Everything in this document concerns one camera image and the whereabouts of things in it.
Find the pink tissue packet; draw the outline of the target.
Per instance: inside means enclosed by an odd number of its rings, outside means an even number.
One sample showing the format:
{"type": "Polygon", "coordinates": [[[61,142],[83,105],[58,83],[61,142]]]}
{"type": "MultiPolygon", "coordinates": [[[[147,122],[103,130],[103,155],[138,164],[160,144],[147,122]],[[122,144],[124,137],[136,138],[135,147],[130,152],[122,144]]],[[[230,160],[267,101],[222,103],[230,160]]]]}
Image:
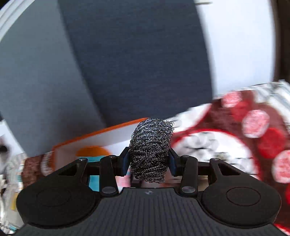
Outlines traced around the pink tissue packet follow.
{"type": "Polygon", "coordinates": [[[115,179],[117,181],[119,191],[121,191],[124,187],[131,187],[129,174],[125,176],[116,176],[115,179]]]}

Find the steel wool scrubber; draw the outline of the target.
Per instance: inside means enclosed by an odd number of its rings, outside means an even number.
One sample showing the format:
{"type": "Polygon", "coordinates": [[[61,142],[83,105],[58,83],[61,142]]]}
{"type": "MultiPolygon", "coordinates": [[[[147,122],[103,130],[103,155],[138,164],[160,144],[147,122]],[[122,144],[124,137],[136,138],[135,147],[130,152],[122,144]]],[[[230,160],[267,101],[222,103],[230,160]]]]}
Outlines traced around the steel wool scrubber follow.
{"type": "Polygon", "coordinates": [[[171,121],[157,118],[148,118],[137,125],[129,143],[130,170],[136,179],[165,182],[173,130],[171,121]]]}

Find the grey sofa backrest cushion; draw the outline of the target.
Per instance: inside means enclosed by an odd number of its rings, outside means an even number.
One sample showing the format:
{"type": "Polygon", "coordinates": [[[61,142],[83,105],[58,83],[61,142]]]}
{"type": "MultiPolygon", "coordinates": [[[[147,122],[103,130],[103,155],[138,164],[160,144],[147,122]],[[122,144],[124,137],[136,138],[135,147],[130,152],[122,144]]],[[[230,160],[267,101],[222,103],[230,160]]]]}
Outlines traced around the grey sofa backrest cushion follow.
{"type": "Polygon", "coordinates": [[[1,10],[1,115],[28,156],[105,127],[57,1],[9,1],[1,10]]]}

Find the dark blue sofa cushion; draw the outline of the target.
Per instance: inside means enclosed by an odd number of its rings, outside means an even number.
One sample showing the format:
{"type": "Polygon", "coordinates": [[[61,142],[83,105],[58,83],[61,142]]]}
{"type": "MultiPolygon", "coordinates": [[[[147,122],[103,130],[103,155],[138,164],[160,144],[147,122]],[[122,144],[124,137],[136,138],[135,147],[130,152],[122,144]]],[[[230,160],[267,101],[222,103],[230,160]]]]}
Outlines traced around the dark blue sofa cushion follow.
{"type": "Polygon", "coordinates": [[[59,7],[107,126],[166,119],[212,100],[193,1],[59,1],[59,7]]]}

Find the orange white cardboard box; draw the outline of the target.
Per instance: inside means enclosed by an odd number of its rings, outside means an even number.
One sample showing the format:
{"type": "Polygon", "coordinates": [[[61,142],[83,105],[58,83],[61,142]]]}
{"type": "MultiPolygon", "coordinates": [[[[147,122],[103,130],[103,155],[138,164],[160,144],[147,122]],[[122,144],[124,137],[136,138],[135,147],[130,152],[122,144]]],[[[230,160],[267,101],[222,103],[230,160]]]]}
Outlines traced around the orange white cardboard box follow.
{"type": "Polygon", "coordinates": [[[53,170],[58,170],[77,159],[82,147],[103,147],[112,155],[120,155],[129,146],[131,134],[144,118],[129,121],[62,142],[52,148],[53,170]]]}

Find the orange silicone honeycomb mat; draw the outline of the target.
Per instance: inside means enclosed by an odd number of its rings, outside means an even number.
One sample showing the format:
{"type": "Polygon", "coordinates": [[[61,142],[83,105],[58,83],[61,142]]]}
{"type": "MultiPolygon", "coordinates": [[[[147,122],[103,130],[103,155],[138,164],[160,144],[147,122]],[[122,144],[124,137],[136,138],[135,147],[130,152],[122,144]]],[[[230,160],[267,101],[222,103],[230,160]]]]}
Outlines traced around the orange silicone honeycomb mat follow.
{"type": "Polygon", "coordinates": [[[77,157],[97,157],[109,155],[110,152],[108,150],[99,146],[82,147],[76,152],[77,157]]]}

